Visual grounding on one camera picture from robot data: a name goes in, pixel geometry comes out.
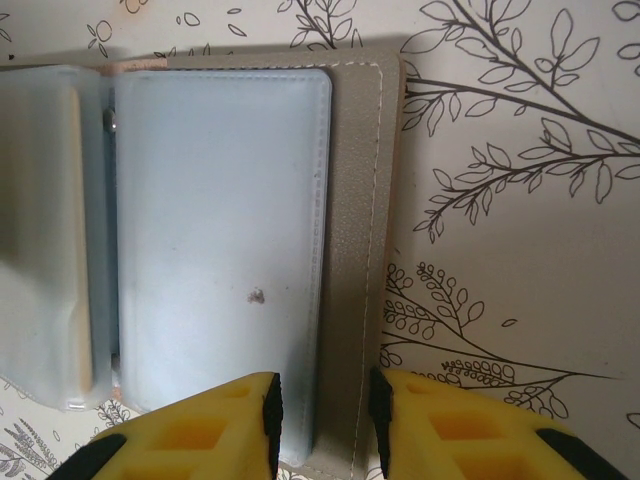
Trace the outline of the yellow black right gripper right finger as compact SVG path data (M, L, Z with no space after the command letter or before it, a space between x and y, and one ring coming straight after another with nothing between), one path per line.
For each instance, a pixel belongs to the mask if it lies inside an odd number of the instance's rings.
M386 479L621 479L549 417L411 372L374 367L368 411Z

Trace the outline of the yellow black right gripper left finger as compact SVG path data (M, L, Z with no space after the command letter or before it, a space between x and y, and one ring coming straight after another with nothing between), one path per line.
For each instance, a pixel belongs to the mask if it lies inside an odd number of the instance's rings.
M277 373L254 373L97 435L62 479L274 479L283 422Z

